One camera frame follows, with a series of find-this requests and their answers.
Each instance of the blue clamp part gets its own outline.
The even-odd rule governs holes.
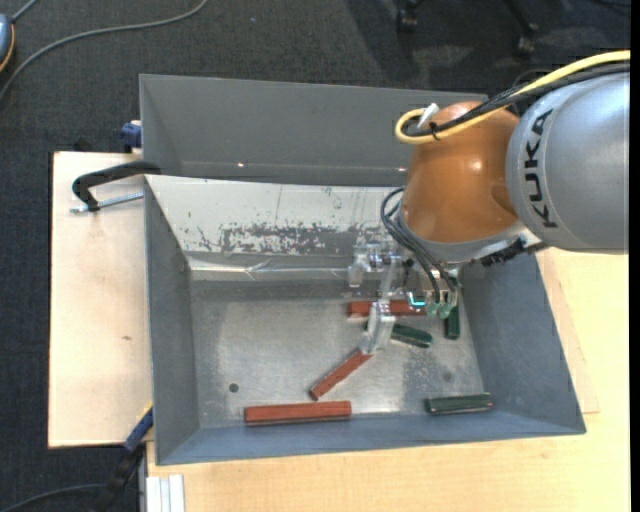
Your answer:
[[[128,453],[133,453],[142,442],[142,438],[153,426],[153,407],[149,407],[147,412],[142,416],[138,424],[134,427],[124,442],[124,449]]]
[[[416,308],[416,309],[421,309],[427,305],[426,300],[416,299],[416,297],[413,295],[413,292],[411,291],[407,291],[407,302],[409,302],[409,305],[412,308]]]
[[[132,148],[142,147],[142,127],[137,124],[127,123],[120,128],[120,140],[125,146]]]

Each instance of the wooden table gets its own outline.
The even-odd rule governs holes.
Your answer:
[[[121,442],[151,397],[142,204],[69,213],[77,175],[130,158],[54,158],[52,448]],[[147,473],[184,475],[190,512],[630,510],[628,256],[538,258],[586,435],[162,467],[150,442]]]

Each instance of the dark carpet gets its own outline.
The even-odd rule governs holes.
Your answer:
[[[0,12],[13,14],[23,1],[2,1]],[[79,139],[93,151],[122,151],[118,131],[139,117],[139,73],[494,94],[528,69],[629,48],[630,8],[522,1],[540,26],[529,60],[512,56],[518,29],[499,0],[429,0],[412,35],[396,34],[393,0],[211,0],[180,24],[70,44],[27,69],[0,104],[0,510],[59,487],[105,482],[120,454],[47,449],[51,152],[72,150]],[[61,37],[195,4],[41,0],[18,22],[18,53],[0,87]],[[90,501],[73,495],[29,510],[83,510]],[[125,493],[114,510],[136,506],[135,492]]]

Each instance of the yellow cable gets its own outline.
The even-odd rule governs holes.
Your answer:
[[[519,93],[522,92],[526,92],[529,91],[531,89],[535,89],[536,87],[541,87],[543,85],[547,85],[550,84],[552,82],[556,82],[566,76],[569,76],[573,73],[576,73],[578,71],[582,71],[583,69],[587,69],[593,66],[597,66],[599,64],[605,64],[605,63],[609,63],[609,62],[617,62],[617,61],[621,61],[621,60],[630,60],[631,59],[631,51],[630,50],[619,50],[619,51],[615,51],[615,52],[608,52],[608,53],[602,53],[600,55],[594,55],[592,57],[587,57],[586,59],[581,59],[579,61],[573,62],[571,64],[568,64],[560,69],[557,69],[556,71],[553,71],[545,76],[543,76],[542,78],[539,78],[538,80],[535,80],[533,82],[531,82],[530,84],[524,86],[522,89],[519,89],[518,91],[512,93],[509,98],[512,98],[514,96],[517,96]],[[435,140],[439,140],[439,139],[444,139],[445,137],[448,137],[450,135],[454,135],[456,133],[461,132],[462,130],[465,130],[466,128],[469,128],[470,126],[473,126],[474,124],[477,124],[481,121],[483,121],[484,119],[486,119],[487,117],[492,116],[493,114],[495,114],[497,111],[502,110],[507,108],[508,105],[505,105],[503,107],[497,108],[495,110],[492,110],[491,112],[487,112],[486,114],[482,114],[478,117],[474,117],[472,119],[469,119],[468,121],[465,121],[464,123],[460,123],[459,125],[456,126],[452,126],[451,128],[449,128],[448,130],[443,130],[441,132],[437,132],[436,137],[434,137],[433,135],[420,135],[417,137],[411,137],[409,135],[406,135],[403,131],[402,131],[402,127],[404,126],[404,124],[409,120],[412,119],[414,117],[418,117],[422,114],[422,112],[424,111],[424,109],[415,109],[415,110],[411,110],[409,112],[407,112],[406,114],[404,114],[402,117],[400,117],[400,119],[398,120],[398,122],[396,123],[396,127],[395,127],[395,136],[396,138],[400,141],[400,142],[404,142],[405,144],[426,144],[429,142],[433,142]]]
[[[7,52],[6,58],[2,62],[0,62],[0,72],[4,70],[7,64],[9,64],[9,61],[11,60],[11,55],[13,54],[13,48],[16,43],[16,32],[15,32],[14,26],[10,25],[9,30],[11,30],[11,36],[10,36],[11,39],[9,41],[9,51]]]

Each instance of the black clamp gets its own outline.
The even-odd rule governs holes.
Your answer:
[[[162,172],[156,164],[138,160],[89,174],[83,174],[76,178],[71,186],[71,190],[73,190],[73,193],[78,199],[87,205],[90,212],[97,212],[100,209],[100,205],[98,204],[98,200],[93,197],[93,194],[89,192],[90,187],[97,187],[105,183],[130,178],[131,176],[137,176],[139,174],[157,175],[162,174]]]

